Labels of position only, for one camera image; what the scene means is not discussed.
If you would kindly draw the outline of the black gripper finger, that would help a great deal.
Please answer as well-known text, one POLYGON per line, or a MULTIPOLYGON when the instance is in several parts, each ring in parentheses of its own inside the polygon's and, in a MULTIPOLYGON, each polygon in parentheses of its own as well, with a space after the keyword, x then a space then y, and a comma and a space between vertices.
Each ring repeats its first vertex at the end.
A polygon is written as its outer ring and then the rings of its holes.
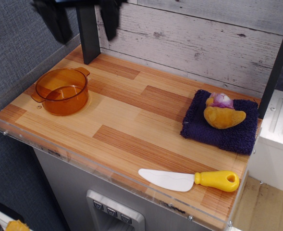
POLYGON ((101 0, 100 13, 104 23, 105 33, 108 41, 116 37, 116 30, 119 26, 120 1, 101 0))
POLYGON ((65 8, 54 0, 34 0, 32 6, 42 17, 54 38, 59 43, 66 44, 72 36, 72 30, 65 8))

